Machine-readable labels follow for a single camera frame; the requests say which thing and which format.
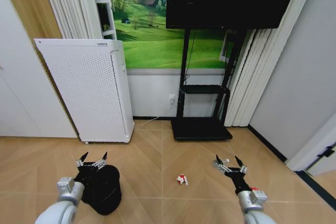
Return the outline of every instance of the white door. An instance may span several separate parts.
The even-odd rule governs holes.
[[[330,172],[336,170],[336,146],[332,149],[335,151],[329,157],[323,157],[316,164],[310,167],[307,172],[311,175],[316,176],[322,173]]]
[[[11,0],[0,0],[0,6],[0,118],[2,127],[11,128],[5,135],[14,130],[18,136],[76,137]]]
[[[0,136],[39,134],[39,128],[0,75]]]

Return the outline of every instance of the white air purifier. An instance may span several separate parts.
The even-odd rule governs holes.
[[[35,39],[35,43],[81,141],[128,143],[134,121],[122,42]]]

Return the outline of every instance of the black shelf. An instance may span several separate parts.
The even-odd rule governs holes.
[[[220,85],[182,85],[186,94],[219,94],[223,88]]]
[[[222,141],[232,138],[217,118],[174,118],[172,129],[178,141]]]

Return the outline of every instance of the stand base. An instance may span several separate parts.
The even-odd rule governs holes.
[[[178,141],[213,141],[232,138],[217,118],[174,118],[174,138]]]

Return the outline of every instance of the white cable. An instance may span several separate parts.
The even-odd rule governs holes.
[[[170,109],[172,108],[172,106],[174,105],[174,103],[175,103],[175,99],[174,99],[173,103],[170,104],[170,107],[169,107],[168,109],[166,109],[166,110],[162,113],[162,115],[164,115],[168,110],[170,110]],[[158,119],[159,117],[160,117],[160,116],[157,116],[156,118],[150,119],[149,121],[147,121],[147,122],[145,122],[145,123],[143,123],[143,124],[140,124],[140,125],[135,124],[135,125],[138,126],[138,127],[142,127],[142,126],[144,126],[145,124],[147,124],[147,123],[149,123],[149,122],[151,122],[151,121],[153,121],[153,120]]]

